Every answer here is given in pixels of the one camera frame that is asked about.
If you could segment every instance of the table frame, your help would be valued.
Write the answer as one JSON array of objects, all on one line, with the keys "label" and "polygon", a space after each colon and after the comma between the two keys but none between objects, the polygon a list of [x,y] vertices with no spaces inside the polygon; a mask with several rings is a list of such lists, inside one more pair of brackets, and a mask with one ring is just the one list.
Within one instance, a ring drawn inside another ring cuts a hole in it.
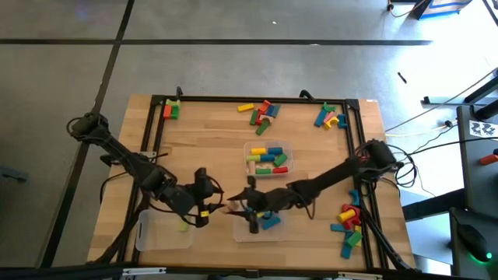
[{"label": "table frame", "polygon": [[[356,121],[356,130],[359,138],[359,144],[362,145],[365,142],[365,134],[363,131],[363,124],[361,121],[361,116],[359,114],[359,101],[356,99],[345,99],[345,100],[338,100],[338,99],[315,99],[312,97],[312,95],[306,91],[302,90],[300,92],[300,95],[298,98],[282,98],[282,97],[231,97],[231,96],[185,96],[183,94],[183,91],[181,90],[181,87],[177,87],[177,95],[176,96],[164,96],[164,95],[153,95],[151,98],[151,102],[149,105],[149,112],[147,116],[147,121],[146,121],[146,127],[144,129],[144,134],[142,137],[142,144],[141,144],[141,152],[147,152],[147,145],[149,143],[149,137],[150,137],[150,132],[153,129],[153,118],[154,114],[156,112],[156,109],[160,109],[160,116],[163,115],[164,112],[164,107],[166,106],[166,100],[167,99],[172,99],[172,100],[181,100],[184,102],[189,102],[189,101],[197,101],[197,102],[233,102],[233,103],[262,103],[264,100],[269,100],[270,102],[273,103],[305,103],[305,104],[321,104],[323,102],[327,102],[329,104],[334,104],[334,105],[339,105],[342,108],[342,112],[345,115],[345,120],[346,123],[348,124],[348,127],[346,129],[346,139],[348,143],[348,150],[349,150],[349,155],[352,156],[354,154],[354,142],[352,139],[352,128],[351,128],[351,120],[349,118],[349,111],[351,110],[352,113],[355,116],[355,121]],[[164,119],[160,117],[157,127],[156,127],[156,133],[155,133],[155,139],[154,139],[154,144],[153,144],[153,150],[152,152],[159,152],[160,149],[160,143],[161,143],[161,138],[163,135],[163,129],[164,129]],[[354,182],[354,188],[358,190],[360,193],[360,196],[362,194],[362,182],[360,180],[357,180],[356,178],[353,178]],[[379,210],[377,206],[377,197],[375,195],[375,192],[373,190],[372,184],[367,184],[366,185],[367,190],[369,193],[372,195],[369,195],[369,203],[371,207],[371,213],[373,220],[377,224],[377,226],[381,228],[381,218],[379,215]],[[126,213],[125,221],[124,223],[128,222],[129,219],[132,217],[133,212],[135,211],[135,208],[138,204],[138,197],[139,197],[139,186],[134,182],[133,183],[133,188],[132,192],[130,195],[130,199],[128,201],[128,210]],[[366,269],[370,270],[374,268],[373,265],[373,260],[372,260],[372,251],[370,247],[370,238],[368,236],[368,230],[367,230],[367,225],[365,222],[362,222],[362,233],[363,234],[363,256],[365,257],[365,263],[366,263]],[[124,243],[118,250],[117,252],[117,262],[122,262],[125,261],[125,255],[126,255],[126,247],[128,245],[129,240],[127,243]],[[379,246],[377,243],[378,247],[378,253],[379,253],[379,259],[381,263],[381,268],[383,269],[388,269],[388,258],[386,253],[384,252],[384,248]],[[132,252],[132,263],[139,265],[139,258],[140,258],[140,252],[134,247],[133,252]],[[244,268],[240,269],[234,269],[234,268],[188,268],[188,267],[177,267],[177,268],[172,268],[168,267],[168,270],[174,270],[176,273],[195,273],[195,274],[221,274],[221,275],[243,275],[248,278],[257,278],[260,277],[260,273],[265,273],[267,275],[270,270],[268,269],[261,269],[261,270],[247,270]],[[310,275],[310,274],[316,274],[319,272],[323,271],[298,271],[298,270],[285,270],[285,275],[287,276],[303,276],[303,273],[306,272],[305,275]]]}]

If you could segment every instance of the pink block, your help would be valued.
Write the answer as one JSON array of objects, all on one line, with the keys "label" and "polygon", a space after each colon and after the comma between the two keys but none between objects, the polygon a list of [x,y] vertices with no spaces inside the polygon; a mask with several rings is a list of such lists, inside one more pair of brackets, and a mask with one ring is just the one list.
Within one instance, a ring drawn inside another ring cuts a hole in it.
[{"label": "pink block", "polygon": [[335,116],[336,116],[335,112],[328,113],[327,116],[325,116],[324,123],[326,123],[328,120],[332,119]]}]

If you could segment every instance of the white cable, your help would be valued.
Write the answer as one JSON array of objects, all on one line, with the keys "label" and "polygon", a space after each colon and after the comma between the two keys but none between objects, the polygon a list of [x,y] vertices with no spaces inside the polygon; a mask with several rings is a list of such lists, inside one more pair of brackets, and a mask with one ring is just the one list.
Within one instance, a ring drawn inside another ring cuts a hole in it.
[{"label": "white cable", "polygon": [[399,127],[400,127],[400,126],[402,126],[403,124],[406,124],[406,123],[408,123],[408,122],[410,122],[410,121],[413,121],[413,120],[415,120],[417,117],[420,117],[420,116],[422,116],[422,115],[424,115],[424,114],[427,114],[427,113],[429,113],[431,110],[437,109],[437,108],[439,108],[439,107],[443,106],[444,104],[451,102],[453,99],[455,99],[455,98],[459,97],[460,95],[462,95],[463,93],[465,93],[467,90],[471,89],[472,87],[474,87],[474,86],[475,86],[475,85],[477,85],[478,83],[482,82],[482,81],[483,81],[483,79],[485,79],[487,76],[489,76],[489,75],[493,74],[496,70],[498,70],[498,67],[496,67],[495,69],[491,70],[491,72],[489,72],[488,74],[486,74],[486,75],[485,75],[484,77],[482,77],[479,81],[475,82],[472,86],[469,86],[467,89],[464,89],[464,91],[462,91],[461,93],[457,94],[456,96],[453,96],[453,97],[451,97],[449,100],[446,100],[446,101],[444,101],[443,103],[438,104],[438,105],[436,105],[436,106],[434,106],[434,107],[432,107],[432,108],[428,109],[427,111],[424,111],[424,112],[422,112],[422,113],[420,113],[420,114],[418,114],[418,115],[416,115],[416,116],[414,116],[414,117],[412,117],[412,118],[409,118],[409,119],[408,119],[408,120],[406,120],[406,121],[403,121],[402,123],[400,123],[400,124],[398,124],[398,125],[395,125],[395,126],[394,126],[394,127],[392,127],[392,128],[387,129],[385,132],[391,131],[391,130],[393,130],[393,129],[395,129],[395,128],[399,128]]}]

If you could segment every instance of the wooden table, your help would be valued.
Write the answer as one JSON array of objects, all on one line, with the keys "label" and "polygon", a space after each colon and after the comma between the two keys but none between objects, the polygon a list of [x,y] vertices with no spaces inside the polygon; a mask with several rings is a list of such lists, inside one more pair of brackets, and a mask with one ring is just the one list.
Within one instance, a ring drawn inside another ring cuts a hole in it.
[{"label": "wooden table", "polygon": [[[132,151],[139,151],[150,98],[151,96],[132,95],[129,100],[119,141]],[[366,139],[385,140],[377,101],[361,100],[359,103]],[[241,104],[182,102],[180,119],[166,120],[164,125],[160,153],[168,152],[169,155],[161,158],[158,164],[174,173],[180,184],[191,183],[194,172],[204,166],[208,174],[221,183],[225,198],[229,198],[247,186],[242,159],[245,142],[286,140],[293,146],[294,171],[286,177],[258,180],[257,188],[260,191],[314,177],[342,163],[349,156],[345,130],[333,127],[326,131],[313,126],[320,110],[319,105],[283,104],[275,123],[262,136],[257,136],[254,133],[255,127],[249,125],[251,112],[238,113],[238,105]],[[153,139],[154,135],[151,136],[151,147]],[[355,145],[358,145],[356,133],[354,139]],[[122,171],[121,167],[113,167],[110,176]],[[340,255],[344,234],[330,230],[330,224],[337,222],[340,206],[351,203],[348,190],[352,186],[352,179],[349,178],[322,191],[317,199],[314,220],[309,220],[303,209],[289,210],[286,213],[285,241],[238,243],[232,237],[233,216],[215,212],[211,214],[206,227],[195,230],[195,241],[188,249],[142,252],[140,264],[364,271],[362,249],[353,248],[351,258],[343,259]],[[120,231],[131,187],[130,176],[119,177],[107,184],[88,260],[99,257]],[[389,184],[379,182],[376,194],[385,236],[403,260],[414,267],[398,191]],[[218,197],[213,196],[209,201],[216,202],[217,199]],[[135,234],[132,233],[128,242],[127,260],[131,258],[134,243]],[[380,267],[377,246],[371,232],[370,243],[374,266]]]}]

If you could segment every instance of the gray floor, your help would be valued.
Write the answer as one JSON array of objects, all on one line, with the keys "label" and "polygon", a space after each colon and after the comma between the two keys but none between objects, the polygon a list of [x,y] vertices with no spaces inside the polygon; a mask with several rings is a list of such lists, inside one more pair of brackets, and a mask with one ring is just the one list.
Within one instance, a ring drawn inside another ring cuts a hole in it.
[{"label": "gray floor", "polygon": [[[347,0],[137,1],[124,35],[128,39],[435,42],[418,47],[123,46],[102,113],[117,135],[132,93],[168,94],[182,86],[188,95],[296,96],[308,89],[319,97],[377,99],[389,128],[426,110],[419,104],[422,96],[453,96],[498,66],[496,38],[490,36],[496,26],[482,2],[474,1],[460,15],[423,21],[394,19],[384,12],[385,5],[381,0],[368,5]],[[4,0],[0,39],[113,39],[125,6],[125,0]],[[395,11],[410,7],[397,5]],[[91,109],[109,53],[110,46],[0,45],[0,165],[31,176],[24,185],[0,181],[0,266],[39,261],[77,148],[64,125]],[[391,132],[424,131],[454,116],[453,107],[441,108]],[[437,142],[455,140],[455,132]],[[388,141],[412,151],[436,135]],[[86,260],[98,188],[108,171],[98,160],[101,153],[89,152],[56,265]],[[456,146],[416,156],[424,188],[443,194],[463,187],[459,160]],[[442,173],[451,175],[441,180]],[[420,183],[408,191],[429,195]]]}]

